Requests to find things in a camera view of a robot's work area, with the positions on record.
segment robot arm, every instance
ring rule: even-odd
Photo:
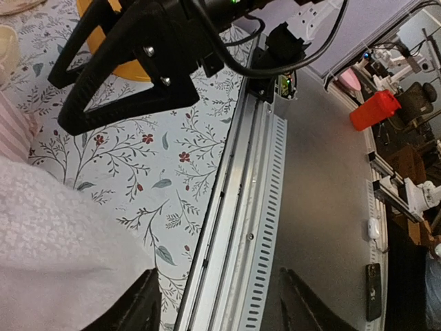
[[[269,35],[269,40],[275,41],[272,45],[267,41],[265,52],[269,61],[253,65],[253,68],[243,67],[235,61],[218,34],[236,19],[271,1],[119,0],[121,12],[114,12],[107,0],[93,0],[48,78],[57,88],[74,83],[59,114],[60,126],[77,135],[130,117],[192,106],[199,100],[199,95],[190,75],[200,66],[211,77],[223,69],[225,63],[237,73],[256,81],[271,80],[308,66],[334,40],[349,3],[349,0],[327,0],[323,6],[307,7],[314,15],[314,8],[319,6],[317,18],[313,19],[317,25],[332,8],[341,7],[328,39],[314,54],[303,56],[303,40],[286,29],[287,24],[282,24],[276,28],[277,36],[271,38],[272,33]],[[88,63],[69,69],[80,47],[97,27],[101,27],[106,35],[103,43]],[[150,76],[154,87],[85,111],[93,95],[115,68],[135,59]],[[260,85],[257,83],[256,86],[254,92],[260,95]]]

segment white mouse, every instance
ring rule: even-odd
[[[377,240],[380,238],[380,221],[375,217],[369,219],[369,238]]]
[[[435,254],[441,257],[441,244],[435,247]]]

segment red container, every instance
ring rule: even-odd
[[[386,90],[375,93],[363,105],[355,109],[349,117],[357,131],[363,131],[374,124],[392,117],[401,108],[393,94]]]

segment cardboard box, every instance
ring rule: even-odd
[[[412,146],[408,145],[386,158],[386,162],[403,178],[410,178],[415,185],[424,183],[426,170],[424,161]]]
[[[396,215],[393,220],[409,234],[409,237],[416,245],[422,244],[420,224],[408,220],[403,214]]]

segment white towel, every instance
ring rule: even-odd
[[[49,174],[0,157],[0,329],[81,330],[152,260]]]

